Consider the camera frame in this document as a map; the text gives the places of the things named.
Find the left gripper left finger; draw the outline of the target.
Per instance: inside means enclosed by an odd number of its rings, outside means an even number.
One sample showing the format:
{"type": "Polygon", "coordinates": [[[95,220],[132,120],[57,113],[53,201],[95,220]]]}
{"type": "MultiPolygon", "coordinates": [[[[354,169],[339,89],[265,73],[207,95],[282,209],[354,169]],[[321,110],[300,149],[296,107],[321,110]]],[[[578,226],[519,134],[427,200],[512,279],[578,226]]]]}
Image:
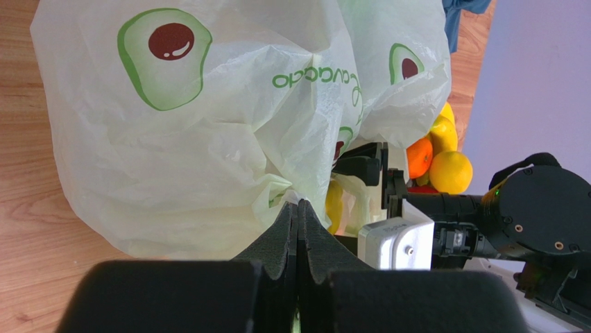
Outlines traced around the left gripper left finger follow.
{"type": "Polygon", "coordinates": [[[114,260],[81,280],[59,332],[289,332],[297,205],[228,261],[114,260]]]}

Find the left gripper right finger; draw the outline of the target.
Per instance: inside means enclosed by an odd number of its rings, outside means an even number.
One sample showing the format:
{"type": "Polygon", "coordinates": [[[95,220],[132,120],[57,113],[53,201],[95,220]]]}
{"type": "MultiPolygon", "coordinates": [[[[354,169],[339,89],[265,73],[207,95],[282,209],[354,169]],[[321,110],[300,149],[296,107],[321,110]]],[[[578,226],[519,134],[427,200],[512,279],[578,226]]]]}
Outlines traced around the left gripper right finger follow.
{"type": "Polygon", "coordinates": [[[302,332],[526,332],[502,280],[478,271],[378,271],[298,204],[302,332]]]}

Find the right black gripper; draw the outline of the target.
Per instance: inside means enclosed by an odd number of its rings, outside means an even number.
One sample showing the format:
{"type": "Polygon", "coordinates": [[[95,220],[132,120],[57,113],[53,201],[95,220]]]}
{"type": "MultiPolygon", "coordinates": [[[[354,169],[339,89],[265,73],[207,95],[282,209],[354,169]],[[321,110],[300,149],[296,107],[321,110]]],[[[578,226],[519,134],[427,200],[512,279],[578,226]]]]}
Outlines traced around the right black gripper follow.
{"type": "Polygon", "coordinates": [[[431,268],[462,268],[467,259],[482,256],[483,235],[476,227],[481,197],[409,193],[403,171],[382,162],[383,150],[379,142],[354,148],[336,161],[332,172],[354,176],[368,187],[377,186],[382,175],[382,207],[387,219],[401,215],[403,199],[431,218],[435,223],[431,268]]]}

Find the orange fake tangerine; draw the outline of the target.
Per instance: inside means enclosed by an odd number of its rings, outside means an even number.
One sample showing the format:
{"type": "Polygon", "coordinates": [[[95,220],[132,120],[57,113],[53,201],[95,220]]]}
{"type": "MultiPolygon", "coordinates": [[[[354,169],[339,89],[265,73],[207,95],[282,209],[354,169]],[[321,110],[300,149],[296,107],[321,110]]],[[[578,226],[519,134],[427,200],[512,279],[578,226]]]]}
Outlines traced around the orange fake tangerine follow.
{"type": "Polygon", "coordinates": [[[406,158],[410,179],[422,177],[429,170],[433,159],[431,141],[423,137],[406,149],[406,158]]]}

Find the yellow fake lemon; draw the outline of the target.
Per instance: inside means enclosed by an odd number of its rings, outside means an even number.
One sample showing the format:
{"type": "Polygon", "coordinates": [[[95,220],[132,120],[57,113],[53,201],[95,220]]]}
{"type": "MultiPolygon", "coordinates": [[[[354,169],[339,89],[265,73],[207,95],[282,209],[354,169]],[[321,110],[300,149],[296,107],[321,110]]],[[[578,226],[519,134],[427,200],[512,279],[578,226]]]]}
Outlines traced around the yellow fake lemon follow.
{"type": "Polygon", "coordinates": [[[473,177],[473,167],[467,156],[458,151],[437,154],[429,168],[429,180],[439,192],[462,194],[473,177]]]}

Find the translucent yellow plastic bag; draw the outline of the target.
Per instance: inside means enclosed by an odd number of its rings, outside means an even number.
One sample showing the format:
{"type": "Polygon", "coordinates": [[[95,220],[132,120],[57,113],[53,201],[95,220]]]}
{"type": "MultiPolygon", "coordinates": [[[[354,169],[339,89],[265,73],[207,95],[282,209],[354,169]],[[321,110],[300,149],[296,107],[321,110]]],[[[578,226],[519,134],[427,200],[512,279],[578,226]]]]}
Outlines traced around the translucent yellow plastic bag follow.
{"type": "Polygon", "coordinates": [[[335,161],[412,145],[451,90],[440,1],[41,1],[31,36],[65,196],[134,257],[325,218],[335,161]]]}

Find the pink dragon fruit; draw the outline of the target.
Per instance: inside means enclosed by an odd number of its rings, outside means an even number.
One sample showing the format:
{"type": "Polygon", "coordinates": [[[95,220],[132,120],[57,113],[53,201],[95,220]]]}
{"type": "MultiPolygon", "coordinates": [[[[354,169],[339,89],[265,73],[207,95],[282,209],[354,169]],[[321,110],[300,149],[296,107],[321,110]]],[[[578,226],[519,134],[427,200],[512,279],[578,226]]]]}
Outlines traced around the pink dragon fruit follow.
{"type": "Polygon", "coordinates": [[[429,185],[423,185],[418,187],[408,187],[407,191],[409,193],[416,193],[416,194],[437,194],[438,191],[429,185]]]}

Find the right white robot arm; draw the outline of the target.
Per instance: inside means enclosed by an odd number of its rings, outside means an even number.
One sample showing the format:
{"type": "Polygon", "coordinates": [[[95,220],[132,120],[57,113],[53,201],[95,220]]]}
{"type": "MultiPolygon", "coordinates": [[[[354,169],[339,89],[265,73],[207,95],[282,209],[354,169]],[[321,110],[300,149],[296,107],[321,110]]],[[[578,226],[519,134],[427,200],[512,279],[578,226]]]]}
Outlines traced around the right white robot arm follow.
{"type": "Polygon", "coordinates": [[[590,184],[549,153],[497,172],[482,196],[420,193],[372,143],[340,157],[340,175],[380,186],[383,221],[339,241],[381,270],[463,268],[474,258],[520,261],[516,288],[537,307],[590,327],[590,184]]]}

